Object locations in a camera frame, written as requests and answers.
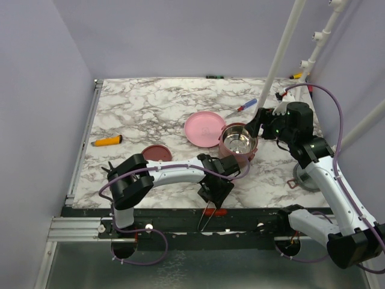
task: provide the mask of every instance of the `dark red lid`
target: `dark red lid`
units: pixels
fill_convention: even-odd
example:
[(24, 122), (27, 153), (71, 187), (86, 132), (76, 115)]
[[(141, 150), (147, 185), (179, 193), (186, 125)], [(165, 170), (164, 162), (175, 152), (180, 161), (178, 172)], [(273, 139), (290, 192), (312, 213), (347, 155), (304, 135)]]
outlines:
[(171, 161), (173, 159), (168, 148), (161, 144), (154, 144), (145, 148), (142, 154), (147, 161)]

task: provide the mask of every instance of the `metal floor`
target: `metal floor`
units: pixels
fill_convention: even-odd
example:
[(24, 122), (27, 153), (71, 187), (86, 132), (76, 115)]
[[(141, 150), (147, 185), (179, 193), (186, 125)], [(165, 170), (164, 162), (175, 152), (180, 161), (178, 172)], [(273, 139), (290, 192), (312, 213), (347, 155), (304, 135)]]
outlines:
[[(325, 249), (303, 240), (298, 254), (317, 258)], [(136, 252), (136, 261), (157, 258), (157, 252)], [(302, 264), (283, 259), (274, 250), (171, 251), (155, 266), (121, 265), (112, 261), (106, 243), (58, 243), (47, 288), (258, 288), (367, 289), (363, 271), (337, 268), (329, 259)]]

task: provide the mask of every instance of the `orange tool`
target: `orange tool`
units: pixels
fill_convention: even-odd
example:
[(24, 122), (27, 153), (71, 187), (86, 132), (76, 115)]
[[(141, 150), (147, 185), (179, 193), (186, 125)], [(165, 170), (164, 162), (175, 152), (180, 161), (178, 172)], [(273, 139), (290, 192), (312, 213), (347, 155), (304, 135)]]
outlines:
[(225, 216), (227, 214), (226, 209), (206, 209), (206, 211), (203, 213), (205, 216), (210, 217), (214, 213), (214, 216)]
[(120, 134), (117, 137), (105, 138), (103, 140), (96, 140), (91, 143), (92, 146), (111, 146), (118, 145), (123, 140), (123, 136)]

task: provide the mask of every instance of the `green object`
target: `green object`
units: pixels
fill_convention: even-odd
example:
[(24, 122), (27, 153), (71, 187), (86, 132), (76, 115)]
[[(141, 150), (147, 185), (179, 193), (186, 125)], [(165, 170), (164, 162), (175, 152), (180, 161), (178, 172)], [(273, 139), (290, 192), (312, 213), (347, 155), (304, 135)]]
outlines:
[(206, 75), (207, 79), (224, 79), (223, 75)]

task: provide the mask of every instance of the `pink bowl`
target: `pink bowl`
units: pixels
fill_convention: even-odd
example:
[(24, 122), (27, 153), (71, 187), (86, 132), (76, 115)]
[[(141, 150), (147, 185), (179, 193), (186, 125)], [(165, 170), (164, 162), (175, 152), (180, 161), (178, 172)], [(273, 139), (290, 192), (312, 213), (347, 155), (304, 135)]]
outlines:
[(224, 126), (226, 122), (221, 116), (210, 111), (200, 111), (187, 119), (185, 134), (192, 144), (201, 148), (211, 148), (219, 144)]

